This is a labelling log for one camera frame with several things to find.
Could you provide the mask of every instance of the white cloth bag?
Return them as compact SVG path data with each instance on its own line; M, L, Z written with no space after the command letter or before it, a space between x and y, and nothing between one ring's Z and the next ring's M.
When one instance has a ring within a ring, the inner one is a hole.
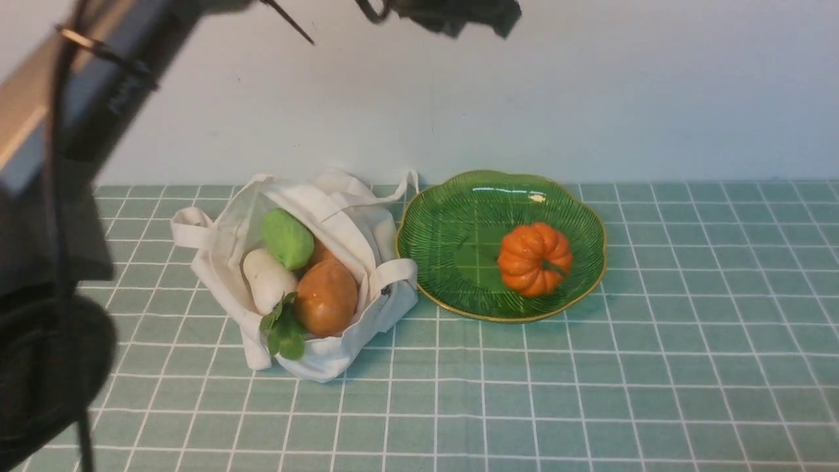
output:
M198 249L192 270L239 325L248 366L271 366L267 341L242 274L242 259L258 247L263 217L281 207L300 220L352 272L360 287L352 325L340 337L306 341L305 355L276 360L292 374L327 382L341 375L376 333L388 331L417 302L417 266L396 259L396 224L386 204L401 200L418 185L409 172L389 197L341 170L328 170L312 182L256 175L215 222L195 207L171 220L176 245Z

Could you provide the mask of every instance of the brown potato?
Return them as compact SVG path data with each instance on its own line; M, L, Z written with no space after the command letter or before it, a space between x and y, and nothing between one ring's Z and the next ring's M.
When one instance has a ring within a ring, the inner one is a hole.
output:
M311 268L324 260L330 259L336 259L335 255L333 255L332 252L327 249L318 238L315 238L315 252L313 252L312 256L309 258L308 266Z
M337 259L315 264L300 279L294 313L309 333L336 336L350 326L358 304L352 273Z

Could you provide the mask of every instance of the gold plate rim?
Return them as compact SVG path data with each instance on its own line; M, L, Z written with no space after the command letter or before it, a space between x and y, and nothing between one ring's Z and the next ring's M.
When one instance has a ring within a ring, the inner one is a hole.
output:
M408 202L408 205L405 207L405 211L403 212L403 216L402 216L402 223L399 225L399 229L396 231L395 245L396 245L396 255L397 255L397 257L399 257L400 259L403 257L402 254L401 254L401 251L399 251L399 239L401 238L402 230L405 227L405 225L404 225L405 215L408 214L408 212L411 209L411 206L417 201L417 198L419 198L422 194L426 193L427 191L432 191L434 189L438 189L440 187L446 186L446 185L450 184L452 181L454 181L455 179L457 179L459 177L467 176L469 174L484 173L484 172L499 174L500 176L529 177L529 178L540 179L542 181L546 181L546 182L550 183L551 185L556 186L556 188L560 189L564 193L566 193L568 195L568 197L571 198L571 200L573 200L573 201L579 203L580 205L582 205L588 212L591 212L591 214L594 215L595 218L597 218L597 222L600 223L600 229L603 231L603 247L602 247L603 269L601 270L600 275L597 276L597 280L593 284L591 284L591 287L588 290L586 290L584 293L582 293L580 296L578 296L574 300L566 303L561 308L559 308L559 309L557 309L553 312L543 313L543 314L540 314L540 315L537 315L537 316L534 316L534 317L523 317L523 318L488 317L488 316L484 316L484 315L477 315L475 313L465 312L465 311L463 311L459 308L455 308L455 307L452 307L452 306L444 303L443 301L437 299L435 296L432 296L422 286L422 284L420 284L418 282L417 283L417 288L419 289L419 291L421 291L423 293L423 295L427 296L431 301L436 303L438 306L440 306L442 308L445 308L446 310L448 310L450 312L454 312L454 313L457 313L458 315L461 315L463 317L469 317L469 318L476 319L476 320L489 321L489 322L493 322L493 323L503 323L503 324L525 324L525 323L533 323L533 322L541 321L541 320L544 320L546 318L556 316L556 315L564 312L565 310L568 310L569 308L573 307L574 305L576 305L577 303L582 301L582 299L591 295L591 293L593 291L595 291L595 289L597 289L600 286L601 282L603 281L603 277L606 276L606 270L607 270L607 267L608 267L609 254L608 254L608 251L607 251L607 246L608 246L608 236L609 235L608 235L608 232L606 230L606 224L603 222L603 219L600 218L600 215L598 215L597 212L594 211L593 208L591 208L588 204L586 204L582 200L575 197L573 193L571 193L568 189L566 189L564 186L562 186L559 182L553 181L553 180L551 180L547 177L537 176L535 174L512 174L512 173L509 173L509 172L501 172L500 170L490 170L490 169L467 170L466 172L461 172L460 174L457 174L456 176L450 177L449 179L447 179L443 183L439 184L438 186L432 186L432 187L427 188L423 191L418 191L417 194L414 195L413 198L411 198L411 201Z

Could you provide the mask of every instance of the orange pumpkin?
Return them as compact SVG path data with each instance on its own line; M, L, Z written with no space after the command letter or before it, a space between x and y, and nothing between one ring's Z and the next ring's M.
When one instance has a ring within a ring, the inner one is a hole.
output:
M568 238L545 223L519 226L501 241L501 280L521 296L548 295L570 274Z

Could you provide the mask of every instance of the green plate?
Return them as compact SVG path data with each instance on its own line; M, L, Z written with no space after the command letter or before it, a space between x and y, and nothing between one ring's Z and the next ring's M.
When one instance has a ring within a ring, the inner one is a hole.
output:
M501 282L501 239L535 222L560 230L571 244L571 275L552 294L526 298ZM526 323L562 312L591 293L606 274L606 229L586 204L539 176L493 170L460 174L422 191L403 216L399 257L416 261L419 288L467 317Z

